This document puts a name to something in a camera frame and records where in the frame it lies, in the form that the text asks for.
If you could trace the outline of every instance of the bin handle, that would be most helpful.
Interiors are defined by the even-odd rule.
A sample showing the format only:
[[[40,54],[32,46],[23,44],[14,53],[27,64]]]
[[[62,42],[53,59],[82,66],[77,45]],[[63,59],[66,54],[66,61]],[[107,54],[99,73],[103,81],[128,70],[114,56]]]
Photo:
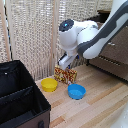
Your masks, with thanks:
[[[38,128],[44,128],[44,121],[38,123]]]

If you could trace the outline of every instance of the cabinet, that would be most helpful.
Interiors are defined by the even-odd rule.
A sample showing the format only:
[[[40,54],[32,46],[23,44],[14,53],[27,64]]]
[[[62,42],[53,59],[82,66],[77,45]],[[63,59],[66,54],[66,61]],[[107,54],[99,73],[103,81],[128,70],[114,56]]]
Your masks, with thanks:
[[[128,80],[128,27],[123,28],[90,64]]]

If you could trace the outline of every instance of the bowl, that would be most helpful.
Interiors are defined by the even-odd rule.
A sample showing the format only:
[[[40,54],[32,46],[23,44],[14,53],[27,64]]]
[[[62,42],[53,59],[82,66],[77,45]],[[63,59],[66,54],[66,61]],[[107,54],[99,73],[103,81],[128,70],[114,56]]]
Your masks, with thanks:
[[[76,100],[82,99],[85,93],[86,93],[86,90],[81,85],[71,84],[68,86],[68,95],[72,99],[76,99]]]
[[[57,81],[52,78],[45,78],[41,81],[42,88],[45,92],[53,92],[56,90]]]

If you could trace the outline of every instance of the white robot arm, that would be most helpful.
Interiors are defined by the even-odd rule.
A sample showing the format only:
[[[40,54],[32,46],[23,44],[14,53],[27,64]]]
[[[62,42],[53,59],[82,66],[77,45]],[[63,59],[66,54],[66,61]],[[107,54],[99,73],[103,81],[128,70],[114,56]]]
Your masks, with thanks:
[[[66,54],[58,61],[64,70],[77,56],[97,57],[107,43],[128,24],[128,0],[114,0],[107,21],[98,30],[94,21],[66,20],[59,26],[60,47]]]

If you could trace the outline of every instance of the black storage bin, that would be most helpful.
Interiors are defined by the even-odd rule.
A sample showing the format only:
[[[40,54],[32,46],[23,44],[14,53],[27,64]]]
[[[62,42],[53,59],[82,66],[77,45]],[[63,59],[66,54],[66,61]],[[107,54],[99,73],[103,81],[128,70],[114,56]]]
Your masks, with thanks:
[[[50,110],[20,60],[0,64],[0,128],[49,128]]]

